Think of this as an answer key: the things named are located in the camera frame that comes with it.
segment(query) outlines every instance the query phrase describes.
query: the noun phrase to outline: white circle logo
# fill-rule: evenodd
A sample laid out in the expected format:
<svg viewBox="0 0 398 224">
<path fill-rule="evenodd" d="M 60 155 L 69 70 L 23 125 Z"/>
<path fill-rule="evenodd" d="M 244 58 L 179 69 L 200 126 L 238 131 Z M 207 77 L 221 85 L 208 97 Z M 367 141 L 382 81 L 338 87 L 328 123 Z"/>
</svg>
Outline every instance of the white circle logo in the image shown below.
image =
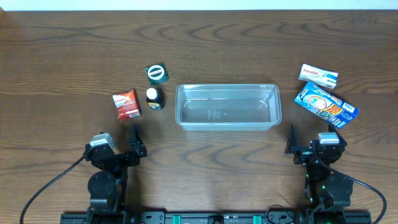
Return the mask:
<svg viewBox="0 0 398 224">
<path fill-rule="evenodd" d="M 153 80 L 160 80 L 164 75 L 164 69 L 160 65 L 153 65 L 148 69 L 148 77 Z"/>
</svg>

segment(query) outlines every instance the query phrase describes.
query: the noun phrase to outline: white backdrop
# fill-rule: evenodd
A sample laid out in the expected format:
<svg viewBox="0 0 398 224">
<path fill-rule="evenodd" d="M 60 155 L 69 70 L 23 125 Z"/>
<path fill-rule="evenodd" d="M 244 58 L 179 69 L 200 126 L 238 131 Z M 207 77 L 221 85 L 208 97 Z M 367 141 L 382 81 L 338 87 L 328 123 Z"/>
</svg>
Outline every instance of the white backdrop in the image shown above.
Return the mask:
<svg viewBox="0 0 398 224">
<path fill-rule="evenodd" d="M 5 11 L 398 9 L 398 0 L 0 0 L 0 6 Z"/>
</svg>

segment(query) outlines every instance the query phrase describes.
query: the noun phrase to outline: blue box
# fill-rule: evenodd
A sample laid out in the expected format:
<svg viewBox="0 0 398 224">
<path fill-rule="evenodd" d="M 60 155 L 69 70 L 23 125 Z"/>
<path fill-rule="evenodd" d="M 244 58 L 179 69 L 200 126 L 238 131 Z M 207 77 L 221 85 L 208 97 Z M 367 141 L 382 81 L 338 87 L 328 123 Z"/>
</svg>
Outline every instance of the blue box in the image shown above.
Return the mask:
<svg viewBox="0 0 398 224">
<path fill-rule="evenodd" d="M 342 128 L 357 117 L 359 109 L 308 82 L 294 101 L 307 110 Z"/>
</svg>

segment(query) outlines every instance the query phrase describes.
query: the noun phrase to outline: clear plastic bin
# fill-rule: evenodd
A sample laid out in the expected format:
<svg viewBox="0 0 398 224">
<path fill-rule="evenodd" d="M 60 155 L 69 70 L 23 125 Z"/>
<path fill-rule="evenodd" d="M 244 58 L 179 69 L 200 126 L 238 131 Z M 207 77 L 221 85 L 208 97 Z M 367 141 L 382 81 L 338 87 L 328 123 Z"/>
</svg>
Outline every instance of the clear plastic bin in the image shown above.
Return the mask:
<svg viewBox="0 0 398 224">
<path fill-rule="evenodd" d="M 282 121 L 273 84 L 179 85 L 175 121 L 186 131 L 266 131 Z"/>
</svg>

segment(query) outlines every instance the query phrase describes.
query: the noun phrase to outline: wire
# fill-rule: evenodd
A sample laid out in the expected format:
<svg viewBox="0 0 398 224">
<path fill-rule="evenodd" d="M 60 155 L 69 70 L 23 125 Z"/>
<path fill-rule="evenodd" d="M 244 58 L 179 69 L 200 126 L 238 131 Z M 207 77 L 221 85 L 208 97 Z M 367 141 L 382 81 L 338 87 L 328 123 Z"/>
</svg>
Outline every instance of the wire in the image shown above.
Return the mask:
<svg viewBox="0 0 398 224">
<path fill-rule="evenodd" d="M 378 195 L 380 196 L 381 200 L 383 201 L 383 209 L 381 210 L 381 213 L 380 213 L 379 217 L 376 219 L 376 221 L 374 221 L 373 224 L 379 223 L 379 221 L 383 218 L 383 216 L 384 216 L 384 214 L 385 214 L 385 212 L 386 212 L 386 210 L 387 210 L 387 200 L 386 200 L 386 198 L 384 197 L 384 195 L 383 195 L 380 191 L 378 191 L 378 189 L 375 189 L 374 187 L 370 186 L 369 184 L 365 184 L 364 182 L 362 182 L 362 181 L 360 181 L 360 180 L 357 180 L 357 179 L 355 179 L 355 178 L 353 178 L 353 177 L 350 177 L 350 176 L 348 176 L 348 175 L 346 175 L 346 174 L 343 174 L 343 173 L 341 173 L 341 172 L 338 172 L 337 170 L 335 170 L 335 169 L 331 168 L 330 166 L 326 165 L 326 164 L 319 158 L 319 156 L 318 156 L 318 151 L 315 149 L 314 152 L 315 152 L 314 155 L 315 155 L 315 157 L 318 159 L 319 164 L 321 164 L 321 166 L 323 166 L 324 168 L 326 168 L 326 169 L 328 169 L 328 170 L 330 170 L 330 171 L 332 171 L 332 172 L 334 172 L 334 173 L 341 174 L 341 175 L 345 175 L 349 180 L 352 180 L 353 182 L 356 182 L 357 184 L 362 185 L 362 186 L 364 186 L 364 187 L 366 187 L 366 188 L 368 188 L 368 189 L 374 191 L 376 194 L 378 194 Z"/>
<path fill-rule="evenodd" d="M 268 222 L 269 222 L 269 223 L 271 223 L 271 224 L 276 224 L 276 223 L 274 223 L 273 221 L 269 220 L 269 217 L 268 217 L 268 211 L 269 211 L 272 207 L 275 207 L 275 206 L 279 206 L 279 207 L 283 208 L 283 209 L 285 210 L 286 214 L 293 220 L 292 222 L 286 223 L 286 224 L 294 223 L 294 218 L 293 218 L 293 216 L 287 212 L 287 210 L 286 210 L 285 207 L 283 207 L 283 206 L 281 206 L 281 205 L 278 205 L 278 204 L 273 204 L 273 205 L 271 205 L 271 206 L 267 209 L 267 211 L 266 211 L 266 218 L 268 219 Z"/>
<path fill-rule="evenodd" d="M 29 208 L 29 205 L 31 205 L 31 203 L 33 202 L 33 200 L 35 200 L 35 198 L 37 196 L 39 196 L 40 193 L 43 192 L 43 190 L 45 190 L 47 187 L 49 187 L 50 185 L 52 185 L 55 181 L 57 181 L 59 178 L 63 177 L 65 174 L 67 174 L 69 171 L 71 171 L 75 166 L 77 166 L 77 164 L 79 164 L 82 160 L 84 159 L 84 157 L 82 156 L 79 160 L 77 160 L 72 166 L 70 166 L 67 170 L 63 171 L 62 174 L 58 175 L 56 178 L 54 178 L 53 180 L 51 180 L 49 183 L 47 183 L 46 185 L 44 185 L 35 195 L 33 195 L 33 197 L 27 202 L 27 204 L 25 205 L 25 208 L 23 209 L 22 213 L 21 213 L 21 218 L 19 219 L 19 223 L 20 224 L 24 224 L 24 217 L 25 217 L 25 213 L 27 208 Z"/>
</svg>

